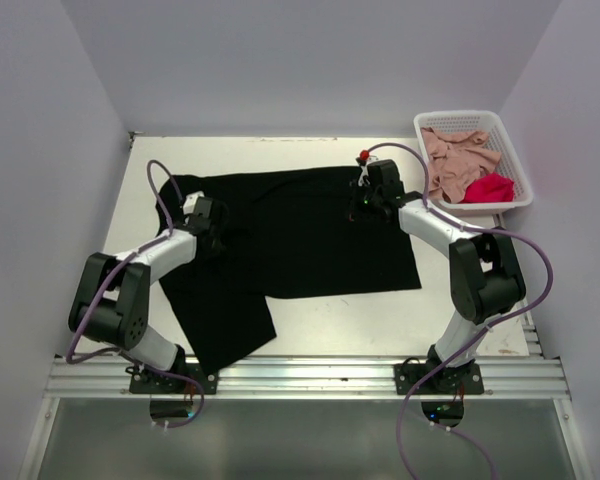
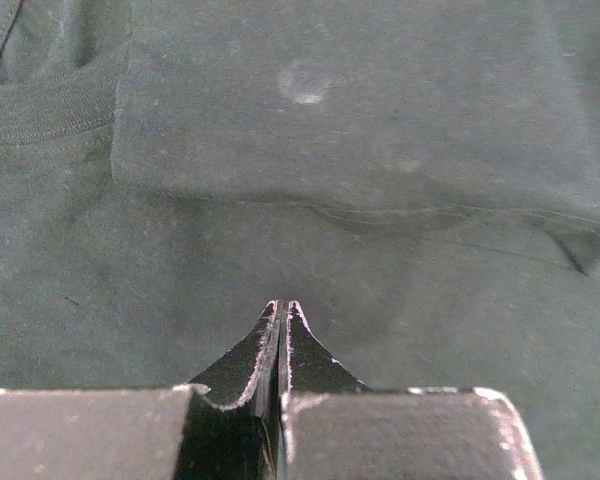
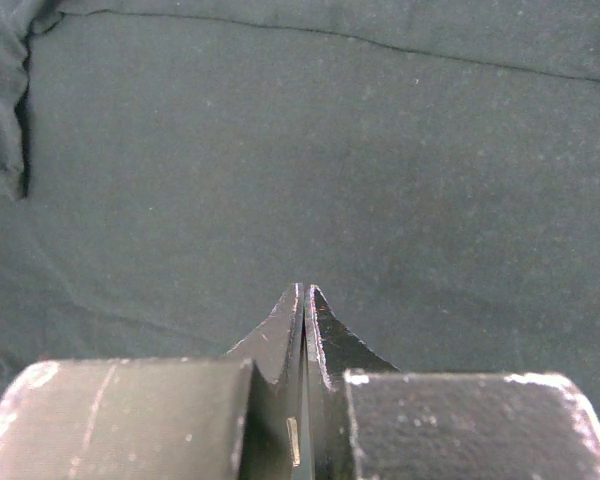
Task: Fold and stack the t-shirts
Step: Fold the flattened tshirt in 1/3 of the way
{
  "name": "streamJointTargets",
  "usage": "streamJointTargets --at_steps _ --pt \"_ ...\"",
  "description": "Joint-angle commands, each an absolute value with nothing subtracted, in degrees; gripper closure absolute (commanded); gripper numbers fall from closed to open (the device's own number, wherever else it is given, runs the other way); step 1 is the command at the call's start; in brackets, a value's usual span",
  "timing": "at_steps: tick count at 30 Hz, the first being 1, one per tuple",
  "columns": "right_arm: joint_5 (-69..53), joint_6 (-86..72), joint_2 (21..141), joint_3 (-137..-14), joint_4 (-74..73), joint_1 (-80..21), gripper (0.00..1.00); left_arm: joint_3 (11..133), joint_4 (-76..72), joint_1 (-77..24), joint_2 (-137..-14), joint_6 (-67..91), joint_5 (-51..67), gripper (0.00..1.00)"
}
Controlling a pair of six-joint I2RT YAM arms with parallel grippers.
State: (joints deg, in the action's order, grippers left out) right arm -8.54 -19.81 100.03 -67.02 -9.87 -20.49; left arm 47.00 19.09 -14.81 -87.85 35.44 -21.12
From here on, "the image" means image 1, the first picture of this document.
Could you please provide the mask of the black t shirt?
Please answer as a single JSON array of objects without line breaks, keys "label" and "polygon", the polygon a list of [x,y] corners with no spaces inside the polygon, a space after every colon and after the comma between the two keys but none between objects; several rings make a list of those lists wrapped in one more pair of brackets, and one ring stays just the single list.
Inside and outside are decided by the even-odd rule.
[{"label": "black t shirt", "polygon": [[197,177],[160,189],[171,215],[198,191],[225,204],[223,251],[160,281],[201,369],[214,374],[275,339],[267,298],[416,290],[409,236],[382,220],[349,219],[359,171],[337,166]]}]

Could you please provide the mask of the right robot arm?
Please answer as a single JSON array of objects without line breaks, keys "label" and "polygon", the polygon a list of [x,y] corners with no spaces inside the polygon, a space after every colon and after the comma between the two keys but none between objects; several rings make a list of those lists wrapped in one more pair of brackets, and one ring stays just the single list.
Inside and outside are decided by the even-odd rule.
[{"label": "right robot arm", "polygon": [[361,174],[353,187],[350,220],[384,221],[414,236],[449,262],[454,313],[442,336],[422,363],[408,358],[394,367],[396,391],[420,395],[481,394],[475,365],[488,323],[508,313],[526,296],[526,285],[511,239],[445,220],[418,192],[406,192],[392,160],[377,160],[364,151]]}]

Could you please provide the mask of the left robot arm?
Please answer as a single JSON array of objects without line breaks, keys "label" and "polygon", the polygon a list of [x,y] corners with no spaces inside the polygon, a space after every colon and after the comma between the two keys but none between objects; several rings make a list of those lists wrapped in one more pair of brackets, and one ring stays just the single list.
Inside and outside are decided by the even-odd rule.
[{"label": "left robot arm", "polygon": [[149,325],[151,286],[177,268],[222,251],[225,203],[195,192],[154,239],[116,255],[90,255],[68,317],[73,333],[65,356],[78,364],[104,353],[131,363],[130,375],[165,393],[200,394],[183,348]]}]

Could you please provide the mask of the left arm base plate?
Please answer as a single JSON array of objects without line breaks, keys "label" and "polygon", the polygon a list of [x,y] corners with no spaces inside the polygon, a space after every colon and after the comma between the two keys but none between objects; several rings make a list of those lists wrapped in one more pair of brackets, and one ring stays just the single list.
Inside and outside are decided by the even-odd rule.
[{"label": "left arm base plate", "polygon": [[[168,395],[198,393],[199,389],[184,380],[174,379],[159,375],[151,371],[141,370],[138,366],[128,366],[125,372],[131,377],[129,392],[140,395]],[[186,372],[181,376],[188,376],[198,382],[205,394],[217,393],[220,376],[218,373],[205,374],[197,363],[188,363]]]}]

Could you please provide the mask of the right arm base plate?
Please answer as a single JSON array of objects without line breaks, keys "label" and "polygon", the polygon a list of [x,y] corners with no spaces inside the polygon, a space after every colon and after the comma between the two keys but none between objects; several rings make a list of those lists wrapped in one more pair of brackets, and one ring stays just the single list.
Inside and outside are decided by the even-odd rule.
[{"label": "right arm base plate", "polygon": [[[393,378],[398,395],[406,395],[409,390],[433,367],[426,363],[403,362],[393,365]],[[485,387],[480,368],[475,363],[447,368],[426,380],[416,391],[416,395],[436,396],[463,393],[482,395]]]}]

